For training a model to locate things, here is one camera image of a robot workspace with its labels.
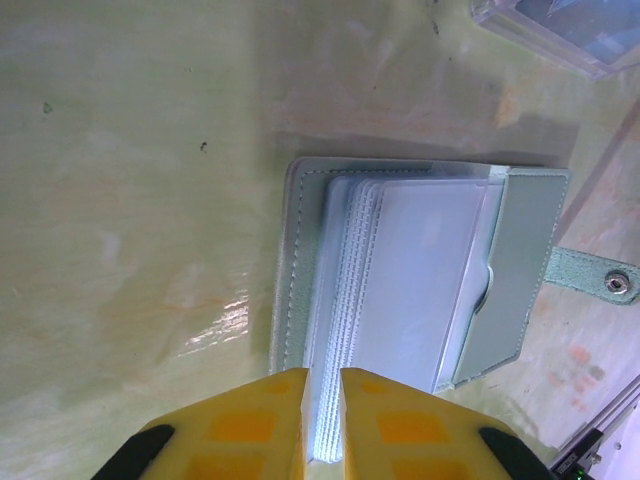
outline glossy surface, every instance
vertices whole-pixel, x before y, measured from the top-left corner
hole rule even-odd
[[[638,73],[591,83],[465,1],[6,1],[0,38],[3,478],[89,478],[151,418],[266,374],[301,154],[569,166],[563,244],[640,262]],[[519,362],[456,399],[548,453],[636,375],[637,316],[546,288]],[[548,380],[576,369],[605,372],[586,411]]]

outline plastic container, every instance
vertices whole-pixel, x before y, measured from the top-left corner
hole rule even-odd
[[[594,79],[640,64],[640,0],[472,0],[471,14]]]

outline card holder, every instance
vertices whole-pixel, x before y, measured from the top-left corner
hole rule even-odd
[[[434,392],[517,358],[567,183],[460,162],[292,164],[270,361],[311,368],[310,458],[340,459],[340,367]]]

